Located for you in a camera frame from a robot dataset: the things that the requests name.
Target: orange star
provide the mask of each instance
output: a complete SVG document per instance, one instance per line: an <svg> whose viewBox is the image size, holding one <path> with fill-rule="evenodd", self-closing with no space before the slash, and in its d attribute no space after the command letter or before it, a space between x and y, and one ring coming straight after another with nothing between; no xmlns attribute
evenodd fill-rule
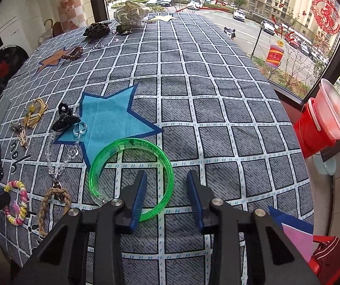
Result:
<svg viewBox="0 0 340 285"><path fill-rule="evenodd" d="M66 49L65 47L61 48L57 52L55 52L53 55L47 57L46 59L38 62L41 66L38 67L36 70L37 73L41 72L46 66L57 66L60 62L60 59L62 58L62 55L67 54L70 52L71 49Z"/></svg>

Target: necklace pendant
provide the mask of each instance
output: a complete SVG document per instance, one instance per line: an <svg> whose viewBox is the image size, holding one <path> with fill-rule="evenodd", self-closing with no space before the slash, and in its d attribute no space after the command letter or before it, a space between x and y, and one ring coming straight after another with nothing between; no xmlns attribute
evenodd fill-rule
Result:
<svg viewBox="0 0 340 285"><path fill-rule="evenodd" d="M53 188L62 188L61 183L56 180L56 178L53 179ZM64 203L64 195L63 194L55 194L54 199L59 200L61 203Z"/></svg>

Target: yellow star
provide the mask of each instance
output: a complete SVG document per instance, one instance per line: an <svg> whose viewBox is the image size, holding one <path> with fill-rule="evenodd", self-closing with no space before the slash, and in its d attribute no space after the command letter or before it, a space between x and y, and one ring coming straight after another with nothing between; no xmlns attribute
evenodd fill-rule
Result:
<svg viewBox="0 0 340 285"><path fill-rule="evenodd" d="M62 58L62 55L65 55L70 51L71 51L71 49L61 48L60 50L55 52L53 55L45 58L44 60L42 60L40 62L38 62L38 64L40 64L41 66L38 67L36 72L37 73L41 72L46 66L57 66L60 62L60 59Z"/></svg>
<svg viewBox="0 0 340 285"><path fill-rule="evenodd" d="M171 15L166 15L166 16L155 16L154 18L149 19L148 21L155 21L155 20L162 20L162 21L166 21L169 22L171 19L173 19L174 17Z"/></svg>

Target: white bucket handle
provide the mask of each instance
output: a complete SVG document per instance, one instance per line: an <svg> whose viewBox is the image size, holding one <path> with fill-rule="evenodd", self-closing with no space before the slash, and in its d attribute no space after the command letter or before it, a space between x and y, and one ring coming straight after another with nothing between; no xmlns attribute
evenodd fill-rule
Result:
<svg viewBox="0 0 340 285"><path fill-rule="evenodd" d="M321 129L321 126L319 125L318 119L316 118L314 108L313 108L313 104L311 103L311 100L312 100L312 98L309 98L309 100L307 101L307 105L309 106L310 114L313 117L314 124L315 124L317 130L320 132L322 129Z"/></svg>

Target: star-shaped cutout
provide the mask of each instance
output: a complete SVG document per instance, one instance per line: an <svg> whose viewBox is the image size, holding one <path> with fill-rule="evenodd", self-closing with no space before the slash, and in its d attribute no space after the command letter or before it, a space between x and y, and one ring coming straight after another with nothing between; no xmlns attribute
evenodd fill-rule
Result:
<svg viewBox="0 0 340 285"><path fill-rule="evenodd" d="M83 93L80 99L81 120L87 125L80 147L90 168L97 154L107 145L121 138L144 138L162 130L131 110L138 85L130 86L110 96ZM73 127L63 132L54 144L73 145Z"/></svg>
<svg viewBox="0 0 340 285"><path fill-rule="evenodd" d="M40 64L41 66L38 67L38 69L36 70L36 73L41 72L46 66L57 66L60 62L60 59L62 58L62 55L65 55L69 53L70 51L71 49L66 49L65 47L63 47L57 52L55 52L53 55L38 62L38 64Z"/></svg>
<svg viewBox="0 0 340 285"><path fill-rule="evenodd" d="M171 19L174 19L174 17L171 16L171 15L166 15L166 16L155 16L155 17L149 19L148 21L162 20L162 21L165 21L165 22L169 22Z"/></svg>

